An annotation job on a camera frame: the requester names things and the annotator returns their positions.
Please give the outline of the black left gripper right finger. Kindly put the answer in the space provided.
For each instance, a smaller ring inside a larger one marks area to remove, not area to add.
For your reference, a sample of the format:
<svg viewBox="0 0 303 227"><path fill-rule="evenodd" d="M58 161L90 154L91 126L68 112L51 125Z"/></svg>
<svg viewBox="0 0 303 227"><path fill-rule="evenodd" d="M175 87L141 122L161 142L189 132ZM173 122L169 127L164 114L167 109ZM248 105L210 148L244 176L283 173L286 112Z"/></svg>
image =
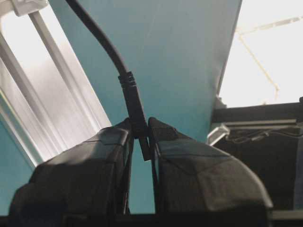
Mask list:
<svg viewBox="0 0 303 227"><path fill-rule="evenodd" d="M272 208L261 180L234 156L153 117L148 129L157 213Z"/></svg>

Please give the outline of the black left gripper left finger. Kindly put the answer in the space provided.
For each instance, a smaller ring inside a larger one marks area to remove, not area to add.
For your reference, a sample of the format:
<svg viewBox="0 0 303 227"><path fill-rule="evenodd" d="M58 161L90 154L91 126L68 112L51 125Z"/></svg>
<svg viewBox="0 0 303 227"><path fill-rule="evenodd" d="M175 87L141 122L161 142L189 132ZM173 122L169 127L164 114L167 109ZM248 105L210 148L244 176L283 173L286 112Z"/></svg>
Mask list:
<svg viewBox="0 0 303 227"><path fill-rule="evenodd" d="M128 209L133 134L128 119L38 165L9 214L58 211L105 215Z"/></svg>

